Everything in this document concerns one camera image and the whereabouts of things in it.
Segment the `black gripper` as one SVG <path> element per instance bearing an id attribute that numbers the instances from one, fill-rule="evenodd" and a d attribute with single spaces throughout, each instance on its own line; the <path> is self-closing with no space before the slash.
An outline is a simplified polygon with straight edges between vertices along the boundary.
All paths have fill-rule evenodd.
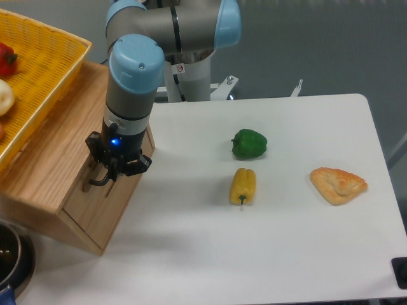
<path id="1" fill-rule="evenodd" d="M 96 163 L 101 163 L 107 168 L 107 172 L 100 182 L 117 181 L 117 163 L 123 156 L 124 166 L 122 174 L 127 177 L 147 172 L 152 164 L 151 158 L 141 155 L 141 146 L 145 131 L 136 135 L 122 135 L 116 133 L 109 135 L 109 130 L 103 128 L 101 134 L 92 132 L 85 140 L 90 155 Z"/>

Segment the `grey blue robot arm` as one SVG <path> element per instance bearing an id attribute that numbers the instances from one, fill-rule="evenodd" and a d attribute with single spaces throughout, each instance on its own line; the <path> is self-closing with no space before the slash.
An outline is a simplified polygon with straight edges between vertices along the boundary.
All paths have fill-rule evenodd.
<path id="1" fill-rule="evenodd" d="M 106 17 L 109 77 L 102 130 L 86 139 L 90 154 L 107 172 L 92 185 L 148 170 L 141 146 L 165 57 L 237 44 L 242 32 L 236 1 L 181 1 L 147 8 L 115 1 Z"/>

